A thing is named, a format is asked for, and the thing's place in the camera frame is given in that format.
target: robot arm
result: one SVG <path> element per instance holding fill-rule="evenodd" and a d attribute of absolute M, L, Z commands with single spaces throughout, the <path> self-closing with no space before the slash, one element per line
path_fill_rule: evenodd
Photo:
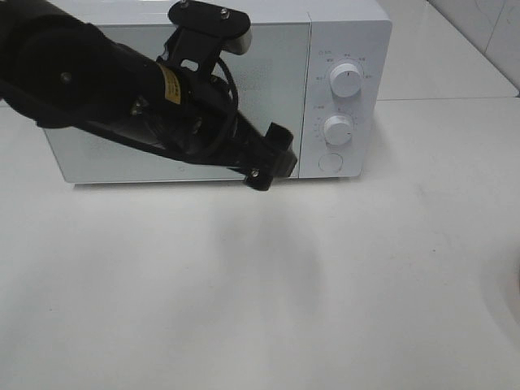
<path fill-rule="evenodd" d="M 262 136 L 249 123 L 219 57 L 247 51 L 249 17 L 190 0 L 168 16 L 176 30 L 152 61 L 46 0 L 0 2 L 0 96 L 42 128 L 72 126 L 164 158 L 227 167 L 257 190 L 290 176 L 291 132 L 272 123 Z"/>

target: white countertop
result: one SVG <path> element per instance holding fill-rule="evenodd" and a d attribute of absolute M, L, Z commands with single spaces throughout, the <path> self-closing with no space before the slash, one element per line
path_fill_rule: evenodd
<path fill-rule="evenodd" d="M 0 115 L 2 390 L 518 388 L 520 100 L 379 102 L 269 193 L 73 188 Z"/>

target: power knob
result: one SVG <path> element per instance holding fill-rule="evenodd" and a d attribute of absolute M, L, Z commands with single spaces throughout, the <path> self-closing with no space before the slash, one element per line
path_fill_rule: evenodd
<path fill-rule="evenodd" d="M 323 124 L 323 135 L 328 144 L 344 145 L 352 138 L 354 123 L 350 116 L 334 115 Z"/>
<path fill-rule="evenodd" d="M 361 89 L 362 71 L 355 63 L 342 63 L 329 76 L 332 92 L 339 98 L 348 98 Z"/>

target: microwave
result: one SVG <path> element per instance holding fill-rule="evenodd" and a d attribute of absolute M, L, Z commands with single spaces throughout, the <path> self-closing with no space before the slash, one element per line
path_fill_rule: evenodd
<path fill-rule="evenodd" d="M 359 176 L 392 22 L 375 0 L 218 0 L 247 13 L 252 42 L 222 53 L 240 111 L 258 129 L 276 122 L 293 134 L 292 178 Z M 54 0 L 111 40 L 156 59 L 175 30 L 171 1 Z M 224 167 L 190 165 L 83 132 L 44 129 L 63 178 L 74 184 L 234 180 Z"/>

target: microwave control panel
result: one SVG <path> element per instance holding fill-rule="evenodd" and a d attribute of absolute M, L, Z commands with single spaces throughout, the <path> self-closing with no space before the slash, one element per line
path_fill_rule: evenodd
<path fill-rule="evenodd" d="M 389 20 L 312 23 L 300 177 L 361 173 L 391 30 Z"/>

